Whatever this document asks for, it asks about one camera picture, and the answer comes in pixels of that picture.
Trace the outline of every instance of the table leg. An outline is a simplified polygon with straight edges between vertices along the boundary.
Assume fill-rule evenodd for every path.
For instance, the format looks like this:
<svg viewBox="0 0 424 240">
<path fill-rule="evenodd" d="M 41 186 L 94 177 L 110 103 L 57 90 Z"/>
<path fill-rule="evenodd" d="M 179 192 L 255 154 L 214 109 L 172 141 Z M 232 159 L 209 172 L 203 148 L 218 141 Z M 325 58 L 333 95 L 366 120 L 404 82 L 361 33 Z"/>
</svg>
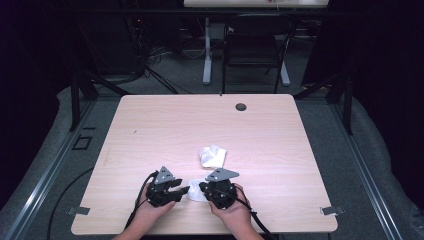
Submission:
<svg viewBox="0 0 424 240">
<path fill-rule="evenodd" d="M 209 18 L 205 19 L 205 67 L 203 69 L 203 84 L 211 84 L 212 71 L 212 53 L 211 53 L 211 38 L 210 38 L 210 23 Z"/>
<path fill-rule="evenodd" d="M 287 73 L 286 64 L 283 62 L 283 67 L 281 68 L 281 81 L 283 82 L 283 86 L 290 86 L 289 74 Z"/>
</svg>

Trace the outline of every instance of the wooden table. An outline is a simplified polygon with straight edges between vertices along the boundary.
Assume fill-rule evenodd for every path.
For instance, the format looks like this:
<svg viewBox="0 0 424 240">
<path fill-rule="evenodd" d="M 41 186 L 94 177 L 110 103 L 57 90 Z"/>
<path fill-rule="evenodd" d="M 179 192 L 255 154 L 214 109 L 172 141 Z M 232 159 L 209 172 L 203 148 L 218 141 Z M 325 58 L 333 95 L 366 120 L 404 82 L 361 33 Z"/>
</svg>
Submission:
<svg viewBox="0 0 424 240">
<path fill-rule="evenodd" d="M 247 109 L 238 111 L 238 103 Z M 231 181 L 271 232 L 337 228 L 334 216 L 320 212 L 331 204 L 292 96 L 138 95 L 118 106 L 81 202 L 90 212 L 76 215 L 72 232 L 120 233 L 150 173 L 166 166 L 186 186 L 212 172 L 199 151 L 213 144 L 227 150 L 224 168 L 240 173 Z M 207 203 L 183 196 L 149 233 L 229 232 Z"/>
</svg>

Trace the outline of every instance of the crumpled white cloth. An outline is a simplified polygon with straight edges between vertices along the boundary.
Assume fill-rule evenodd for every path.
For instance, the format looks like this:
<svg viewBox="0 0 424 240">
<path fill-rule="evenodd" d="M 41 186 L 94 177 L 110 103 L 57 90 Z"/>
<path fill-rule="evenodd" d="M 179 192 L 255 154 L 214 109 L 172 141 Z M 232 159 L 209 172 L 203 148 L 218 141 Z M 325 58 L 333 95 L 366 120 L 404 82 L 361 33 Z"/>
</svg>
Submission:
<svg viewBox="0 0 424 240">
<path fill-rule="evenodd" d="M 200 150 L 200 163 L 203 167 L 222 168 L 227 150 L 211 145 Z"/>
<path fill-rule="evenodd" d="M 188 199 L 196 202 L 207 202 L 205 195 L 202 190 L 200 190 L 199 183 L 206 182 L 205 179 L 192 179 L 188 181 L 187 186 L 190 186 L 190 189 L 187 192 Z"/>
</svg>

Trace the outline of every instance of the dark background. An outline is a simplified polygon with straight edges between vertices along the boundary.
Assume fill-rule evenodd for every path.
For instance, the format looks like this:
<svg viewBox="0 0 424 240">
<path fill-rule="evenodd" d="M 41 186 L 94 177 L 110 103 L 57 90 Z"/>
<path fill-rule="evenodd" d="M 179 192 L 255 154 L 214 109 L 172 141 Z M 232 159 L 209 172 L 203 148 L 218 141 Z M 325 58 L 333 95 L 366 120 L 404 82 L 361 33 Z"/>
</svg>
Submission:
<svg viewBox="0 0 424 240">
<path fill-rule="evenodd" d="M 77 64 L 94 72 L 99 64 L 72 19 L 52 21 L 38 1 L 2 1 L 1 5 L 0 205 L 3 207 L 54 122 L 59 107 L 56 94 L 70 85 Z M 380 130 L 392 159 L 393 174 L 421 209 L 424 208 L 422 6 L 420 1 L 331 0 L 330 13 L 366 15 L 327 19 L 322 23 L 303 80 L 303 83 L 316 83 L 342 69 L 350 71 L 354 96 Z M 122 31 L 119 25 L 110 28 Z"/>
</svg>

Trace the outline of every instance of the human hand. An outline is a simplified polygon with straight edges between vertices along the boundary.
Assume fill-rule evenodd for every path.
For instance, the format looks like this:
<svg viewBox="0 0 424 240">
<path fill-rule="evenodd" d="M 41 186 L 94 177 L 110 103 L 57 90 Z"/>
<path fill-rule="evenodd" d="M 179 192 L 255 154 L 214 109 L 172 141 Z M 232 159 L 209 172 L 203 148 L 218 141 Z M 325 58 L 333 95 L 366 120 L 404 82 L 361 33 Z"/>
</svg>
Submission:
<svg viewBox="0 0 424 240">
<path fill-rule="evenodd" d="M 243 193 L 243 187 L 236 183 L 234 185 L 237 188 L 237 197 L 250 206 Z M 239 201 L 235 201 L 227 209 L 218 209 L 212 202 L 209 202 L 209 206 L 211 212 L 222 220 L 236 239 L 263 239 L 252 226 L 249 210 Z"/>
<path fill-rule="evenodd" d="M 114 239 L 140 239 L 153 225 L 156 221 L 165 213 L 169 212 L 174 206 L 175 202 L 169 202 L 168 204 L 161 207 L 153 207 L 149 202 L 147 202 L 146 192 L 149 188 L 150 183 L 146 184 L 141 193 L 140 207 L 137 209 L 137 212 L 132 220 L 131 224 L 118 236 Z"/>
</svg>

